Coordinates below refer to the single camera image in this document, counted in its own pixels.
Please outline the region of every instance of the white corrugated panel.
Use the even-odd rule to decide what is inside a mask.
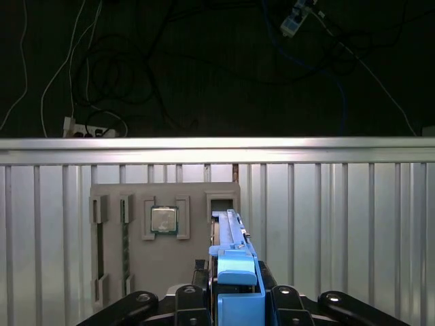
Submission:
[[[65,154],[78,165],[17,146],[0,163],[0,325],[66,326],[91,315],[93,183],[236,179],[245,225],[278,283],[314,300],[344,291],[411,325],[435,325],[435,142],[424,145],[380,146],[373,156],[362,146],[365,160],[353,149],[332,157],[321,147],[281,146],[256,161],[253,149],[228,148],[187,159],[199,150],[189,147],[166,149],[170,164],[154,149],[95,146]],[[155,165],[138,164],[148,155],[159,157]]]

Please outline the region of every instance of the black cable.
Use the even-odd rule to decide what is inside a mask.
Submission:
[[[93,117],[97,116],[98,114],[107,113],[107,112],[112,113],[113,115],[115,115],[115,116],[118,117],[118,119],[116,120],[116,125],[118,125],[119,123],[123,122],[123,123],[125,124],[125,126],[128,126],[128,124],[126,123],[126,120],[125,120],[125,119],[124,119],[124,118],[123,118],[119,113],[114,112],[114,111],[112,111],[112,110],[102,109],[102,110],[98,110],[98,111],[94,111],[94,112],[92,112],[92,113],[91,113],[90,115],[88,115],[88,117],[86,118],[86,121],[85,121],[85,124],[84,124],[84,128],[85,128],[85,130],[86,130],[86,134],[90,134],[90,135],[92,135],[92,134],[89,132],[89,129],[88,129],[88,126],[89,126],[89,123],[90,123],[91,119],[92,119]],[[104,137],[104,135],[107,134],[107,132],[108,132],[109,130],[111,130],[111,129],[113,129],[113,127],[109,127],[109,128],[107,128],[107,129],[105,130],[105,132],[103,132],[103,134],[101,134],[101,137]]]
[[[371,55],[375,50],[379,50],[383,48],[392,48],[396,46],[402,36],[404,25],[410,22],[414,22],[429,14],[435,13],[435,9],[429,10],[423,14],[420,14],[414,18],[410,18],[407,20],[406,11],[408,7],[408,3],[409,3],[408,0],[405,0],[403,3],[402,19],[400,23],[395,24],[386,29],[379,29],[377,31],[372,31],[372,32],[367,32],[367,31],[346,32],[337,23],[333,22],[329,17],[326,16],[325,21],[329,24],[328,28],[336,29],[338,32],[334,33],[335,35],[334,37],[332,37],[325,31],[322,31],[321,33],[317,32],[322,37],[324,37],[324,39],[332,40],[332,43],[329,44],[328,46],[322,46],[324,55],[315,65],[315,69],[313,71],[309,71],[306,75],[298,77],[297,80],[302,80],[311,77],[316,73],[319,73],[320,71],[327,68],[331,68],[336,75],[340,75],[340,76],[349,75],[354,72],[360,60]],[[383,33],[386,31],[391,31],[397,28],[399,28],[399,30],[391,42],[378,43],[378,44],[375,43],[374,37],[376,34]],[[345,51],[345,48],[341,46],[340,43],[343,43],[345,46],[347,46],[355,55],[354,56],[350,55],[350,53]]]
[[[114,50],[114,41],[122,41],[129,51]],[[85,83],[86,63],[90,65],[90,89],[87,94]],[[83,57],[72,82],[74,101],[85,107],[96,105],[103,100],[115,100],[127,105],[142,105],[149,101],[152,93],[142,99],[133,98],[140,71],[145,71],[141,50],[130,39],[107,34],[94,41]]]
[[[113,124],[111,124],[109,127],[107,127],[107,129],[101,134],[101,137],[104,137],[111,129],[116,130],[116,128],[122,123],[124,122],[125,124],[127,124],[127,121],[129,120],[136,120],[136,119],[140,119],[140,118],[145,118],[148,119],[150,121],[152,121],[152,117],[148,116],[148,115],[143,115],[143,114],[134,114],[134,115],[128,115],[126,117],[123,117],[122,120],[116,120]]]

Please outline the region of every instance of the white connector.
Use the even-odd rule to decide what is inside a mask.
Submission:
[[[287,37],[295,36],[316,3],[317,0],[298,0],[292,8],[292,13],[281,24],[280,29],[283,35]]]
[[[92,137],[96,137],[98,134],[104,134],[104,138],[115,138],[117,137],[116,130],[110,129],[106,132],[107,128],[88,126],[88,131]],[[63,138],[74,137],[75,134],[80,133],[83,137],[87,134],[86,127],[83,124],[76,124],[74,118],[65,117],[63,120]]]

